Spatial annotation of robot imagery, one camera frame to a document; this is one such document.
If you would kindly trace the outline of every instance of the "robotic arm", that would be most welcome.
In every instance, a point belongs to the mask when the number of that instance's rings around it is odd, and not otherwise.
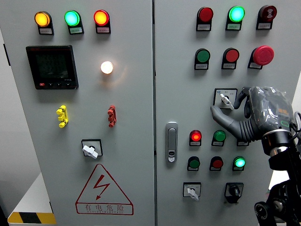
[[[224,115],[217,106],[211,106],[212,117],[239,140],[261,140],[265,154],[270,156],[270,168],[288,172],[290,179],[273,186],[267,202],[255,204],[260,226],[276,226],[274,216],[284,220],[288,226],[300,226],[301,156],[294,139],[301,140],[301,114],[295,114],[295,125],[291,103],[282,92],[272,87],[243,87],[233,105],[234,109],[238,109],[245,98],[247,120],[236,121]]]

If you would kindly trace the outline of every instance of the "white light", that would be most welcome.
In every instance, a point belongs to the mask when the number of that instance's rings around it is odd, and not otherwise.
[[[103,73],[110,74],[113,71],[113,64],[110,61],[105,61],[100,68]]]

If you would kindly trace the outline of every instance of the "gray metal panel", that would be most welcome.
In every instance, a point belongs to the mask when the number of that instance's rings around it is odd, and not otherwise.
[[[110,14],[111,35],[95,33],[99,9]],[[52,16],[54,36],[38,34],[33,19],[41,10]],[[68,10],[80,13],[85,34],[69,35]],[[0,25],[58,225],[154,225],[151,1],[1,0]],[[79,89],[36,90],[25,51],[30,45],[72,45]],[[104,76],[100,64],[107,60],[114,70]],[[55,112],[63,104],[70,121],[61,129]],[[114,128],[108,127],[110,105],[116,106]],[[84,157],[81,140],[96,138],[103,157]],[[134,215],[76,213],[75,202],[98,163],[133,203]],[[118,200],[110,186],[106,192],[106,199]]]
[[[264,5],[274,5],[278,14],[270,31],[256,31],[257,15]],[[225,31],[228,10],[242,5],[246,16],[239,32]],[[201,7],[214,12],[212,31],[196,32],[196,16]],[[214,88],[243,86],[273,86],[287,91],[293,99],[300,74],[300,2],[297,0],[168,0],[155,1],[156,37],[156,118],[157,118],[157,183],[158,225],[257,225],[254,204],[266,199],[272,170],[261,142],[248,147],[236,147],[234,137],[226,132],[224,147],[211,146],[213,133],[222,129],[213,121],[210,105]],[[251,52],[258,46],[269,45],[275,51],[273,61],[262,70],[247,69]],[[221,70],[222,55],[227,48],[240,52],[236,70]],[[195,71],[194,56],[198,49],[211,53],[209,70]],[[243,111],[225,110],[237,120]],[[165,160],[165,125],[179,125],[178,160]],[[189,134],[202,132],[202,146],[189,147]],[[236,156],[246,159],[243,172],[232,172]],[[187,171],[191,156],[199,157],[199,171]],[[210,160],[222,157],[220,172],[209,171]],[[183,182],[201,182],[199,202],[183,197]],[[227,182],[243,182],[239,204],[224,203]]]

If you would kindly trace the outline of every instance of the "meter display screen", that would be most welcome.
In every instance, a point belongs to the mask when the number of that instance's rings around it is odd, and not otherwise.
[[[36,58],[41,78],[64,79],[68,77],[64,55],[37,54]]]
[[[77,89],[72,46],[27,46],[36,89]]]

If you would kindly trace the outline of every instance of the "lightning bolt symbol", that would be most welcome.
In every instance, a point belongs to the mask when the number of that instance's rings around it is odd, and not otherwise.
[[[108,186],[110,184],[105,184],[105,185],[99,185],[99,183],[102,181],[102,179],[104,178],[104,175],[101,175],[97,181],[97,183],[94,185],[93,189],[94,188],[99,188],[99,187],[105,187],[104,190],[96,197],[96,200],[100,199],[101,198],[101,195],[102,193],[108,188]]]

